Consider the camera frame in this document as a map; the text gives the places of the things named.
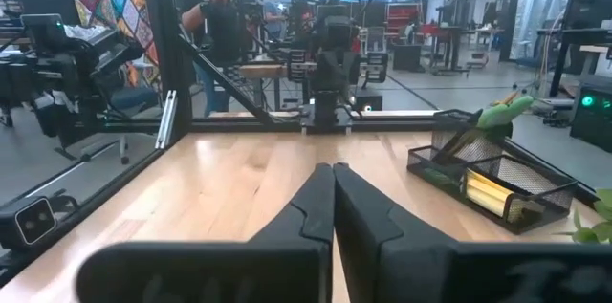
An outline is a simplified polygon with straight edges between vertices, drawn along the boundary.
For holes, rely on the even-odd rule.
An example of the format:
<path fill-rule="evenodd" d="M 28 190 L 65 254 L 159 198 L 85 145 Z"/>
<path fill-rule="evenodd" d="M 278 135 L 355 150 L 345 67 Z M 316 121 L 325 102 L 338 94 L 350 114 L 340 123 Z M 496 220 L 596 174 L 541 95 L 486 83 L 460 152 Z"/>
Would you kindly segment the computer tower green lights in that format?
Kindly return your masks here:
<path fill-rule="evenodd" d="M 588 75 L 580 80 L 570 136 L 612 153 L 612 77 Z"/>

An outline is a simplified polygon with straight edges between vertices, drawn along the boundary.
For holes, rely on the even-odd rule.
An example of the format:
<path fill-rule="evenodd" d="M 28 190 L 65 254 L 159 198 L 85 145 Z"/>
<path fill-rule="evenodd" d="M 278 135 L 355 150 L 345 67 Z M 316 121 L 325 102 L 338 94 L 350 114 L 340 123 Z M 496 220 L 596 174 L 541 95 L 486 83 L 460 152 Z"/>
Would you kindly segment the yellow sticky note pad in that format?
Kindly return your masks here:
<path fill-rule="evenodd" d="M 467 198 L 499 217 L 504 215 L 505 204 L 511 194 L 510 189 L 484 175 L 470 169 L 466 173 Z"/>

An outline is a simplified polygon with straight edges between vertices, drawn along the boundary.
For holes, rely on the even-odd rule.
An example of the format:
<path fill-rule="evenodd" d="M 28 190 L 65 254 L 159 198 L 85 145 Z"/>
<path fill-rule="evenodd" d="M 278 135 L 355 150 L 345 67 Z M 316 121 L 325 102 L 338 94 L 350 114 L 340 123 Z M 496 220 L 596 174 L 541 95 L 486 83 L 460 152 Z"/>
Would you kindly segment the black power box blue light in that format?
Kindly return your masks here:
<path fill-rule="evenodd" d="M 353 105 L 359 111 L 381 111 L 383 96 L 373 90 L 357 88 L 354 91 Z"/>

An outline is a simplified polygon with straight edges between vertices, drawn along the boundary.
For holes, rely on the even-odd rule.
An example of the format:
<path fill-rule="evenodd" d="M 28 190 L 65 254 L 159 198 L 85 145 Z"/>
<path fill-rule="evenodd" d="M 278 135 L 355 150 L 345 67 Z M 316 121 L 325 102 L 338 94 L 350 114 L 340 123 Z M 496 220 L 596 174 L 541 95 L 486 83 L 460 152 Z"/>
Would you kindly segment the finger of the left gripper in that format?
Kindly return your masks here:
<path fill-rule="evenodd" d="M 336 83 L 337 59 L 334 54 L 320 54 L 317 57 L 317 69 L 315 72 L 315 92 L 334 92 Z"/>
<path fill-rule="evenodd" d="M 343 96 L 348 95 L 349 86 L 359 75 L 359 55 L 341 54 L 339 56 L 339 81 L 340 92 Z"/>

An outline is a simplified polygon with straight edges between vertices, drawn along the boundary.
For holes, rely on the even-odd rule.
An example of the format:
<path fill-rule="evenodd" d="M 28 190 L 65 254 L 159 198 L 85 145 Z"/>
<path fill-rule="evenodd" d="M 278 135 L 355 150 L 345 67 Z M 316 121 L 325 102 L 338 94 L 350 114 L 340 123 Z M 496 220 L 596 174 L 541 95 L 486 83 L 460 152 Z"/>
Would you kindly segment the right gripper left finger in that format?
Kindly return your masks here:
<path fill-rule="evenodd" d="M 124 242 L 92 253 L 80 303 L 330 303 L 334 172 L 313 173 L 244 242 Z"/>

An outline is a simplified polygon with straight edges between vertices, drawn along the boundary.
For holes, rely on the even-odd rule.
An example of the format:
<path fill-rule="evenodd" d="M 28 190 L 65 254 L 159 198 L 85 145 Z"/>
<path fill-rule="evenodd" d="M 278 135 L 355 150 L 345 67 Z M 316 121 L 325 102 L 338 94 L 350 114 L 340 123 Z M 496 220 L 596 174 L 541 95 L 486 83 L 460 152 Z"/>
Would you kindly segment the green-handled scissors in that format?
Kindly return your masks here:
<path fill-rule="evenodd" d="M 499 125 L 511 123 L 516 117 L 528 110 L 535 99 L 523 96 L 513 100 L 510 104 L 499 104 L 485 110 L 479 117 L 476 127 L 490 129 Z"/>

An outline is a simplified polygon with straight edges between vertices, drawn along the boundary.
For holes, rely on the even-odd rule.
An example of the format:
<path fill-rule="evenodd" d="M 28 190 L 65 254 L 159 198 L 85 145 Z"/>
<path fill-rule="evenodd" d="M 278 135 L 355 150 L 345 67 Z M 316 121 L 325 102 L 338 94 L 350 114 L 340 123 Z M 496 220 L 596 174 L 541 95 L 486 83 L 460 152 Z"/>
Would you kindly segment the silver aluminium bracket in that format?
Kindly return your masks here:
<path fill-rule="evenodd" d="M 164 150 L 169 142 L 172 133 L 174 118 L 177 107 L 177 91 L 169 90 L 166 95 L 162 117 L 155 142 L 156 150 Z"/>

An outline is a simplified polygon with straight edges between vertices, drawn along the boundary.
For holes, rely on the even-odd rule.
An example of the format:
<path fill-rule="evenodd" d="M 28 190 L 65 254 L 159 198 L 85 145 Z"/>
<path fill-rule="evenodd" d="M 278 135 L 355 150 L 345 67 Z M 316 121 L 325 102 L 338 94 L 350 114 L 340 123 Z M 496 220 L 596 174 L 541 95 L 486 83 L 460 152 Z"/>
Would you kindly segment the black cube cabinet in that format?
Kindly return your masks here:
<path fill-rule="evenodd" d="M 422 72 L 420 45 L 396 45 L 393 52 L 393 69 L 396 71 Z"/>

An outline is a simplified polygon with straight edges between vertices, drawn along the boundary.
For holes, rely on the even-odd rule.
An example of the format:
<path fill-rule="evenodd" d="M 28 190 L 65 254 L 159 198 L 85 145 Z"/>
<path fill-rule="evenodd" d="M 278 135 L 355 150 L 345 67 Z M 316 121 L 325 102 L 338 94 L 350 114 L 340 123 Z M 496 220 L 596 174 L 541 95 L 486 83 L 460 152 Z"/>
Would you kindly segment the black mesh desk organizer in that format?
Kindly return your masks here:
<path fill-rule="evenodd" d="M 514 234 L 567 217 L 577 182 L 509 154 L 505 146 L 513 125 L 479 129 L 479 116 L 460 110 L 435 113 L 431 144 L 410 149 L 406 169 Z M 502 217 L 467 198 L 469 169 L 511 190 Z"/>

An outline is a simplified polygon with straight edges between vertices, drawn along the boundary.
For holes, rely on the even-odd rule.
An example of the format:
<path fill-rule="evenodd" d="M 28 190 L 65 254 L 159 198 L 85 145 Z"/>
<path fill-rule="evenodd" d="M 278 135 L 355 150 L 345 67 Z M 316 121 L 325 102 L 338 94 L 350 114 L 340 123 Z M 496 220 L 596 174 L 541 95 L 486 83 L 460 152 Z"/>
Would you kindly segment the person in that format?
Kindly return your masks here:
<path fill-rule="evenodd" d="M 240 55 L 237 6 L 232 0 L 181 0 L 181 24 L 193 44 L 201 47 L 211 40 L 208 59 L 229 64 Z"/>
<path fill-rule="evenodd" d="M 271 38 L 281 39 L 285 29 L 286 15 L 279 8 L 277 0 L 264 1 L 264 20 Z"/>

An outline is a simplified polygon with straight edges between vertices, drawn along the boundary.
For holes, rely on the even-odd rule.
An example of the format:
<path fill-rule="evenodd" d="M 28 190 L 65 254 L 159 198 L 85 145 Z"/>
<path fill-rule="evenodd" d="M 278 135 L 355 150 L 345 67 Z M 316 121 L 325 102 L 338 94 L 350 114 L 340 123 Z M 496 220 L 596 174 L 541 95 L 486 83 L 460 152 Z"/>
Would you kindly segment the wooden background workbench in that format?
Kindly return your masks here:
<path fill-rule="evenodd" d="M 238 73 L 244 78 L 282 78 L 287 77 L 290 67 L 281 64 L 249 64 L 238 68 Z"/>

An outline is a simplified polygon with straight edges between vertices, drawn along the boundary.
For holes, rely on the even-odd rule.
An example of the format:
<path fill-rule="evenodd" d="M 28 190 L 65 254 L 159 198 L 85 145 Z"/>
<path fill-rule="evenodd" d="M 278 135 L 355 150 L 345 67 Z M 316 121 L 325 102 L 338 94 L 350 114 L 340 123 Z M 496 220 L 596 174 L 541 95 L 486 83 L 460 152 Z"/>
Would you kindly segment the yellow pencil pink eraser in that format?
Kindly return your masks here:
<path fill-rule="evenodd" d="M 497 105 L 501 105 L 501 104 L 510 104 L 514 101 L 514 99 L 516 98 L 516 96 L 518 95 L 517 91 L 513 91 L 512 93 L 510 93 L 508 96 L 500 99 L 500 100 L 495 100 L 494 102 L 491 103 L 491 106 L 497 106 Z"/>

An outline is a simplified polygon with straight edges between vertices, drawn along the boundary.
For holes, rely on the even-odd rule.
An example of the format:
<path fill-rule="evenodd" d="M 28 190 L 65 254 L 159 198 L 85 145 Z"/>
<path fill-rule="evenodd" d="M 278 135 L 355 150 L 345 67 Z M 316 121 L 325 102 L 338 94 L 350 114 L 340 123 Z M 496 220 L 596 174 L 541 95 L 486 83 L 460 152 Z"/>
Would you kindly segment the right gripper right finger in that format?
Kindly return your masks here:
<path fill-rule="evenodd" d="M 362 303 L 612 303 L 612 247 L 460 242 L 345 163 L 335 227 L 351 299 Z"/>

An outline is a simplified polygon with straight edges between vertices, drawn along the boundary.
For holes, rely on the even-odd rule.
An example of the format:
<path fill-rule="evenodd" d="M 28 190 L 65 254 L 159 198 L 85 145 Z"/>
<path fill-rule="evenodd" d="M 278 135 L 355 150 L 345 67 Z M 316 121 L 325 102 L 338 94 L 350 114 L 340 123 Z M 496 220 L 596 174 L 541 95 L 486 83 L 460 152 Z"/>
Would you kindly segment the green plant white pot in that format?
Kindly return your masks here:
<path fill-rule="evenodd" d="M 601 222 L 591 227 L 582 224 L 579 212 L 573 213 L 574 231 L 563 231 L 562 236 L 570 236 L 575 243 L 579 244 L 601 244 L 608 242 L 612 244 L 612 189 L 598 189 L 597 200 L 594 209 L 602 218 Z"/>

